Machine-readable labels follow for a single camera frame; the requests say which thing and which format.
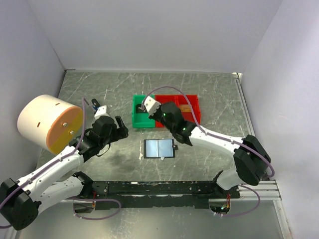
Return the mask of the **gold VIP card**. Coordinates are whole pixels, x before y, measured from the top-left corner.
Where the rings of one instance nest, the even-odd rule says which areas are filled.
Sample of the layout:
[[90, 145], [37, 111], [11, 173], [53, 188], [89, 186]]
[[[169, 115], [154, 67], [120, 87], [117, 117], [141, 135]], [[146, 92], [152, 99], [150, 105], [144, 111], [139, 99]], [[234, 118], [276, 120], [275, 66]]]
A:
[[180, 108], [182, 113], [191, 112], [191, 107], [189, 105], [180, 105], [179, 108]]

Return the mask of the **black leather card holder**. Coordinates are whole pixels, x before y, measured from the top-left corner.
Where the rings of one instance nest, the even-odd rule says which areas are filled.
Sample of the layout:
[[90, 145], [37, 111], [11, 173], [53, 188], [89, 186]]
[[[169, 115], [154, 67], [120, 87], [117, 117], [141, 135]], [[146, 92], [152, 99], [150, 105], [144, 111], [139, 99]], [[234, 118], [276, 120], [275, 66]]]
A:
[[145, 139], [144, 158], [175, 158], [178, 146], [173, 139]]

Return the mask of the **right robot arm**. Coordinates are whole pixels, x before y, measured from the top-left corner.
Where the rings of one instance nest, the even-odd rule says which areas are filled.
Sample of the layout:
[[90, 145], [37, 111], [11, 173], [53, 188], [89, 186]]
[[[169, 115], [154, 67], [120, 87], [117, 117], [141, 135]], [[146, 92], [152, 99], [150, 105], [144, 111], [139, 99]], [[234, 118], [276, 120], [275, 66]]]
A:
[[179, 143], [217, 150], [233, 158], [234, 166], [219, 172], [211, 186], [215, 197], [224, 197], [230, 188], [242, 183], [257, 186], [266, 173], [271, 160], [256, 137], [248, 135], [241, 139], [208, 130], [185, 120], [173, 102], [155, 101], [146, 104], [146, 109], [150, 118], [163, 124]]

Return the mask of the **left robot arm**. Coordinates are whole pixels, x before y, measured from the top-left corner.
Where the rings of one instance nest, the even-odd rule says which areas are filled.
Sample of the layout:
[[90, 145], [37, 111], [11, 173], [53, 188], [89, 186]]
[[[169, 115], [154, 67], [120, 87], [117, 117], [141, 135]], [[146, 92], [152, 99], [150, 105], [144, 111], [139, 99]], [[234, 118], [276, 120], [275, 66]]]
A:
[[84, 173], [76, 173], [58, 183], [64, 174], [88, 161], [106, 146], [127, 138], [129, 130], [122, 118], [100, 116], [91, 128], [83, 130], [57, 156], [32, 173], [0, 185], [0, 213], [8, 221], [6, 228], [19, 231], [29, 226], [45, 209], [70, 198], [89, 198], [93, 181]]

